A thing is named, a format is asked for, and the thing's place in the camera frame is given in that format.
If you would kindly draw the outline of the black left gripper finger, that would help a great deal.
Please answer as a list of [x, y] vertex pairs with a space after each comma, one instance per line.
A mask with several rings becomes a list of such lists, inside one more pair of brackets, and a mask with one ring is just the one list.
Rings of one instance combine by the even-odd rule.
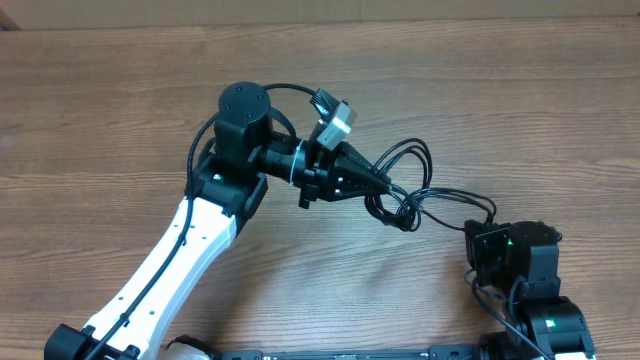
[[341, 142], [337, 147], [335, 177], [339, 188], [388, 188], [390, 179], [380, 175], [374, 166], [353, 146]]
[[334, 198], [336, 201], [357, 198], [357, 197], [375, 197], [388, 194], [390, 186], [388, 184], [363, 184], [346, 182], [341, 183], [334, 190]]

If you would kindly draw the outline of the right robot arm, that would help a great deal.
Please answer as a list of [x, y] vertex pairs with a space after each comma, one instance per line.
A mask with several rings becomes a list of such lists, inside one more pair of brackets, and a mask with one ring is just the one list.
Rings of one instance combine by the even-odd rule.
[[562, 235], [541, 221], [464, 224], [472, 295], [505, 329], [483, 335], [472, 359], [594, 359], [579, 307], [560, 294]]

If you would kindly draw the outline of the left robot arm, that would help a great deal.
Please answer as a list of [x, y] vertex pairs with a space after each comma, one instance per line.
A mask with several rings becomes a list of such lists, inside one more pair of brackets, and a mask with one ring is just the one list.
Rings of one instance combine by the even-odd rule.
[[349, 145], [355, 119], [345, 100], [304, 88], [320, 119], [297, 136], [270, 100], [273, 85], [238, 82], [220, 95], [187, 158], [185, 197], [170, 227], [118, 294], [81, 329], [59, 325], [47, 359], [153, 359], [180, 308], [213, 261], [254, 216], [269, 176], [300, 190], [299, 205], [377, 196], [390, 179]]

